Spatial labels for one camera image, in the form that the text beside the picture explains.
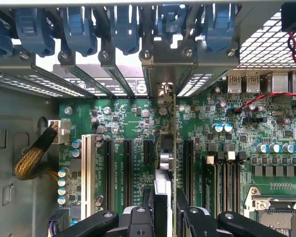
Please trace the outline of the black RAM slot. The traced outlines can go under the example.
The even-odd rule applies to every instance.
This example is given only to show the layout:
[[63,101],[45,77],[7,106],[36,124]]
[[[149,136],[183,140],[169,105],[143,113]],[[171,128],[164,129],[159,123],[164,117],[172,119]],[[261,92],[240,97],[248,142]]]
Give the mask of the black RAM slot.
[[227,211],[233,211],[233,176],[234,176],[234,162],[227,161],[226,164],[226,198],[227,198]]
[[204,207],[213,217],[216,217],[217,215],[216,179],[215,157],[212,155],[205,156],[203,158]]
[[220,160],[217,164],[217,215],[224,211],[225,208],[225,191],[224,191],[224,161]]
[[239,203],[240,203],[240,167],[239,162],[235,162],[235,173],[234,173],[234,211],[239,212]]

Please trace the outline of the long black expansion slot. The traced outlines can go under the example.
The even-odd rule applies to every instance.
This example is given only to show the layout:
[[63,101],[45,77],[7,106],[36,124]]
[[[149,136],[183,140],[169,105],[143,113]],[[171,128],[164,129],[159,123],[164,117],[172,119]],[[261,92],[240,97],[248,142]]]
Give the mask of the long black expansion slot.
[[106,139],[104,141],[104,194],[105,208],[108,210],[114,209],[114,148],[113,141]]
[[123,194],[124,208],[133,205],[133,161],[134,150],[133,141],[123,141]]
[[183,144],[183,169],[185,197],[190,206],[194,201],[194,143],[184,140]]

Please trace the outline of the short black expansion slot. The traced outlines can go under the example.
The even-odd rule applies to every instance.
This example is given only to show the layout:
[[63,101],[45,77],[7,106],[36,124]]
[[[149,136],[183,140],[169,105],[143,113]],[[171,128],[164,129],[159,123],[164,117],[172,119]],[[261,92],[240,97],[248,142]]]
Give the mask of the short black expansion slot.
[[153,163],[153,140],[146,139],[144,146],[144,165],[151,165]]

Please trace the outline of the white PCI expansion slot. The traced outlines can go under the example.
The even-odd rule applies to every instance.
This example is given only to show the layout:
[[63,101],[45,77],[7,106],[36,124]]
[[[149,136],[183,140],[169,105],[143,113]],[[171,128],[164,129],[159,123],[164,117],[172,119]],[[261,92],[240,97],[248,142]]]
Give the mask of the white PCI expansion slot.
[[82,135],[81,220],[95,213],[95,134]]

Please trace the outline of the metal CPU socket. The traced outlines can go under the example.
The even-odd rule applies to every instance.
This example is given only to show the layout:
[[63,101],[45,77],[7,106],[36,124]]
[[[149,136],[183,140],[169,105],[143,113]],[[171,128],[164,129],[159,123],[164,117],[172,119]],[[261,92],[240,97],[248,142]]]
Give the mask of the metal CPU socket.
[[267,196],[253,186],[244,200],[243,215],[286,237],[296,237],[296,196]]

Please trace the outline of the green motherboard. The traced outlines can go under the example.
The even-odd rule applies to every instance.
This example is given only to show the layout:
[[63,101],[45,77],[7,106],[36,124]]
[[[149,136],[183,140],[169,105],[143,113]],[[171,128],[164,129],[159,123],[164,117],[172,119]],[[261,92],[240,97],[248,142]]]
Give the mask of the green motherboard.
[[[170,172],[169,110],[159,108],[156,100],[75,99],[62,103],[60,110],[61,118],[71,124],[70,141],[59,151],[59,163],[69,169],[70,179],[60,189],[60,205],[69,210],[72,224],[81,220],[82,135],[95,134],[95,212],[105,209],[106,139],[113,141],[114,148],[113,211],[124,210],[124,140],[133,141],[133,205],[141,204],[143,190],[153,187],[156,169]],[[215,157],[216,172],[218,161],[224,161],[224,211],[227,161],[234,162],[234,173],[235,162],[239,162],[239,214],[243,215],[244,200],[253,186],[262,195],[296,196],[296,93],[228,93],[218,83],[193,99],[178,98],[176,125],[177,186],[183,192],[183,144],[186,139],[194,143],[193,205],[205,208],[203,158],[209,155]],[[146,139],[153,140],[151,165],[144,165]]]

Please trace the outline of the white power connector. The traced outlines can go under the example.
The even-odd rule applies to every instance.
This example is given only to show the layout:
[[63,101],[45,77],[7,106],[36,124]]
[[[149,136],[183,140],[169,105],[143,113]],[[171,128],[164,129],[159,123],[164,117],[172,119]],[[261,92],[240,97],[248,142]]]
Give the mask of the white power connector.
[[49,120],[48,126],[52,126],[56,131],[56,137],[52,144],[65,144],[70,141],[70,121],[69,120]]

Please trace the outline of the silver USB port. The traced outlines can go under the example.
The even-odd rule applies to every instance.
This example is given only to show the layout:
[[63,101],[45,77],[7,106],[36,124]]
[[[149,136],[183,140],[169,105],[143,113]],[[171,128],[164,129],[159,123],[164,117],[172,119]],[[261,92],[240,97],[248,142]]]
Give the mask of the silver USB port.
[[260,76],[259,75],[246,76],[246,92],[260,93]]
[[239,75],[229,75],[226,78],[228,93],[242,93],[242,79]]

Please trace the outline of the grey metal PC case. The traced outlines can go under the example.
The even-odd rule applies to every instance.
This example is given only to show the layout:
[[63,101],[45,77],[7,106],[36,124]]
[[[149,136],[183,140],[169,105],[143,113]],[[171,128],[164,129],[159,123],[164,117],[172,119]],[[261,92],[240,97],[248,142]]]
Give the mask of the grey metal PC case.
[[[52,144],[57,133],[48,126],[49,120],[64,120],[62,103],[150,99],[158,104],[157,98],[148,96],[139,58],[144,42],[163,40],[157,32],[158,5],[186,6],[182,32],[163,41],[176,49],[179,41],[190,40],[198,54],[200,48],[209,52],[203,35],[205,5],[236,4],[230,49],[239,50],[239,65],[204,91],[218,83],[227,90],[226,77],[239,75],[242,93],[247,93],[246,76],[259,75],[260,93],[254,94],[267,95],[296,93],[296,32],[282,32],[281,27],[281,7],[286,2],[296,0],[0,0],[0,20],[11,34],[13,53],[32,53],[37,66],[93,94],[92,98],[54,98],[0,85],[0,237],[49,237],[49,218],[65,209],[60,205],[60,189],[69,183],[69,169],[59,163],[63,144]],[[109,7],[114,5],[137,6],[140,46],[134,54],[124,55],[111,42]],[[79,6],[92,8],[97,37],[97,53],[87,57],[68,47],[63,27],[61,9]],[[40,57],[22,46],[15,24],[18,8],[45,9],[54,55]],[[166,169],[154,173],[154,192],[149,198],[154,237],[170,237],[167,208],[173,175]]]

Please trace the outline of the perforated metal slot cover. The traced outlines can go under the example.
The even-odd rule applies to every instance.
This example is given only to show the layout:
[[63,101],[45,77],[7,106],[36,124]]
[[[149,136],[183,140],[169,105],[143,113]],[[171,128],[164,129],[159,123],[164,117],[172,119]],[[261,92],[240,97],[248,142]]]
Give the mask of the perforated metal slot cover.
[[36,65],[28,52],[0,57],[0,85],[54,98],[92,98],[93,94]]
[[200,48],[197,63],[188,66],[177,82],[177,97],[191,98],[200,94],[238,65],[238,49],[232,48],[212,54]]

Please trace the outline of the black case fan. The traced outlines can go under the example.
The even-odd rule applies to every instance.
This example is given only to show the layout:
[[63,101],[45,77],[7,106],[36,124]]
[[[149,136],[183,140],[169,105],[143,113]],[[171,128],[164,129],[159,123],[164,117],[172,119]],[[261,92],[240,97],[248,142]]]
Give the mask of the black case fan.
[[286,2],[281,7],[282,32],[296,32],[296,2]]

